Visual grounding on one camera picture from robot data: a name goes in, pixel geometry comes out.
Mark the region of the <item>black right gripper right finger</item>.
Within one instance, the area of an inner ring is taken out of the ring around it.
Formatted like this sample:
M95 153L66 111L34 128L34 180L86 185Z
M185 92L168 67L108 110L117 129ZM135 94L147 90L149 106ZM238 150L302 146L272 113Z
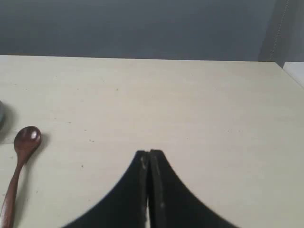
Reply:
M151 228L234 228L179 179L161 150L150 150L147 193Z

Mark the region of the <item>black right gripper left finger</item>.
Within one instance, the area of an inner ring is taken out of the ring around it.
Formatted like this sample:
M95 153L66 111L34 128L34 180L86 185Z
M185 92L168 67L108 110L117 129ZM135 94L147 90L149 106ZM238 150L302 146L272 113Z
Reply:
M113 189L66 228L144 228L147 209L148 153L137 151Z

